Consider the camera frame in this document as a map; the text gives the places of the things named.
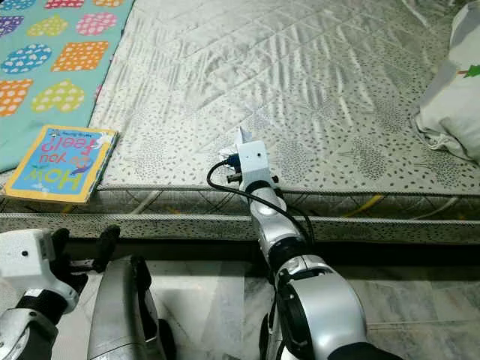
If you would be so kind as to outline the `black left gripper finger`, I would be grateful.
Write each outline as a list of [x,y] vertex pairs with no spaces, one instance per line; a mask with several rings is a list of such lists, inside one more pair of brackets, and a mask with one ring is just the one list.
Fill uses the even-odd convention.
[[70,261],[70,255],[65,251],[65,247],[69,239],[70,230],[65,229],[65,227],[61,227],[61,229],[57,229],[52,233],[52,263]]
[[117,241],[120,238],[121,229],[117,225],[108,226],[99,236],[97,241],[97,253],[94,257],[94,271],[103,273],[107,264],[116,250]]

